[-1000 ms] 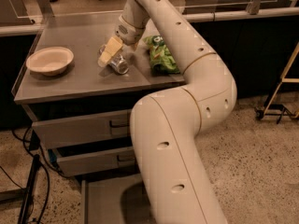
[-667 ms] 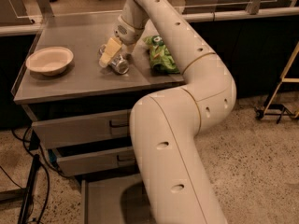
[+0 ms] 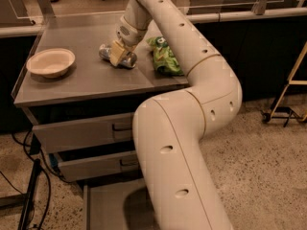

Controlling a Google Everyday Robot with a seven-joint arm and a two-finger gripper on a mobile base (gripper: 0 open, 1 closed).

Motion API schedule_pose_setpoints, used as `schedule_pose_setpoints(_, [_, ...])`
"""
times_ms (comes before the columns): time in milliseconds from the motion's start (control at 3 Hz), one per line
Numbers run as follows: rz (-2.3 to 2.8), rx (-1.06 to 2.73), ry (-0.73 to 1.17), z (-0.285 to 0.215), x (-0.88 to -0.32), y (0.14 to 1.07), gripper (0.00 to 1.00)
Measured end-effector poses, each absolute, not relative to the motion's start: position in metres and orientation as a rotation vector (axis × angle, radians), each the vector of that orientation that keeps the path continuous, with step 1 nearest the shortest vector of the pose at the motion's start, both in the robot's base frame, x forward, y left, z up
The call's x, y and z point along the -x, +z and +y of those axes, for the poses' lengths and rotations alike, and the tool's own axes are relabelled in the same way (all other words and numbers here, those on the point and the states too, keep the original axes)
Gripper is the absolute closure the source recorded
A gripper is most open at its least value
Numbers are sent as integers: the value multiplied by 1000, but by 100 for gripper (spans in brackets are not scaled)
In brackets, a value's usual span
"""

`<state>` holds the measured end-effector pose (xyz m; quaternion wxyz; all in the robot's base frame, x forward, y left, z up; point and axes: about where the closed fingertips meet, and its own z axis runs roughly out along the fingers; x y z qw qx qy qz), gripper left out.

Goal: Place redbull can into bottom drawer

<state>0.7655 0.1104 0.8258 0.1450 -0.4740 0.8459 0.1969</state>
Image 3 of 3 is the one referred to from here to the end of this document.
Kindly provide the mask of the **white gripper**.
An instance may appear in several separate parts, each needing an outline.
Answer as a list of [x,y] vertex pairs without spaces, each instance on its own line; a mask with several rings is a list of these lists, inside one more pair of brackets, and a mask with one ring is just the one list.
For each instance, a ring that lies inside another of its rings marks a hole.
[[113,66],[117,66],[125,53],[127,47],[137,45],[148,30],[148,19],[145,16],[128,16],[124,14],[118,23],[116,33],[121,40],[114,40],[111,44],[109,60]]

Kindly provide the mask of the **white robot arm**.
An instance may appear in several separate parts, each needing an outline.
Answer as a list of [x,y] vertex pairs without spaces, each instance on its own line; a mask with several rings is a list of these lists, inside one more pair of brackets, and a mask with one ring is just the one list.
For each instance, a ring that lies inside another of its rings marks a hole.
[[151,97],[133,117],[138,161],[161,230],[233,230],[200,150],[201,139],[229,124],[242,104],[235,73],[171,0],[130,0],[111,46],[118,64],[154,22],[188,87]]

